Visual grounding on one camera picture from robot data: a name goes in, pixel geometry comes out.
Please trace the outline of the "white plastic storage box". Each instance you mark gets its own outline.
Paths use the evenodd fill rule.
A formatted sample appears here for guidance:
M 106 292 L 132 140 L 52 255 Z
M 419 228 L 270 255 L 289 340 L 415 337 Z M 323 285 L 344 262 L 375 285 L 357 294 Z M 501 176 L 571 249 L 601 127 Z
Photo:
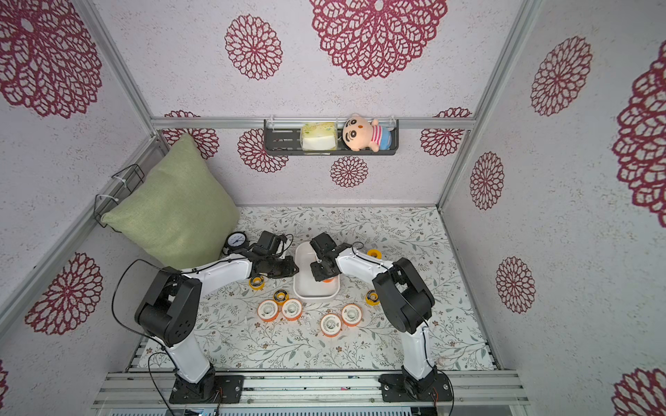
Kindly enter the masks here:
M 317 260 L 314 249 L 309 243 L 302 243 L 294 256 L 299 272 L 293 277 L 293 292 L 300 300 L 323 302 L 332 300 L 340 291 L 340 278 L 332 283 L 316 282 L 310 270 L 310 264 Z

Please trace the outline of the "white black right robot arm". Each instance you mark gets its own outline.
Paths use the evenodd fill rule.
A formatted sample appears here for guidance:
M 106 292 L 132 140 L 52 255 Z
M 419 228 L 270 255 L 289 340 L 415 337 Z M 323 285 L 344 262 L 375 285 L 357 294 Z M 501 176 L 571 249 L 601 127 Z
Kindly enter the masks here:
M 435 298 L 407 258 L 380 260 L 352 244 L 337 244 L 327 233 L 310 241 L 317 260 L 310 264 L 317 282 L 347 275 L 372 284 L 385 317 L 401 333 L 402 370 L 407 383 L 428 387 L 437 367 L 430 358 L 430 327 Z

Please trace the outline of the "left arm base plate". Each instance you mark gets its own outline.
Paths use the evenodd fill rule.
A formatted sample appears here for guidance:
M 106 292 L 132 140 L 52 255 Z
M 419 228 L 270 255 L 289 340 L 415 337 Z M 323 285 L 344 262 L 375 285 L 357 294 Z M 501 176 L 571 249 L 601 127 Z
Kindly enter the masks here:
M 239 404 L 244 382 L 241 375 L 208 375 L 199 383 L 176 376 L 168 402 L 173 405 Z

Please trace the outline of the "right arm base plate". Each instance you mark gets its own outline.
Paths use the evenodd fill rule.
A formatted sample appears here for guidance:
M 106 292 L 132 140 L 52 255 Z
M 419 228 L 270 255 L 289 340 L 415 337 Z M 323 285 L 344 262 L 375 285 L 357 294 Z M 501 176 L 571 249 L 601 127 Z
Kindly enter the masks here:
M 432 372 L 417 380 L 409 374 L 381 374 L 384 402 L 452 402 L 454 390 L 450 379 L 442 372 Z

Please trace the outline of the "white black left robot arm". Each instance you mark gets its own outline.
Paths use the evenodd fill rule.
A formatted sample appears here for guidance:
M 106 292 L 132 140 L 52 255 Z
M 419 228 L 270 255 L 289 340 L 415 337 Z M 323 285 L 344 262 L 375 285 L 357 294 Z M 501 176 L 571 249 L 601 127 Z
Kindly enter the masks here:
M 164 346 L 178 377 L 190 384 L 201 383 L 213 368 L 194 336 L 200 301 L 228 284 L 293 277 L 298 272 L 293 257 L 286 254 L 292 235 L 262 232 L 253 244 L 232 239 L 227 239 L 225 256 L 207 265 L 159 270 L 135 312 L 135 322 Z

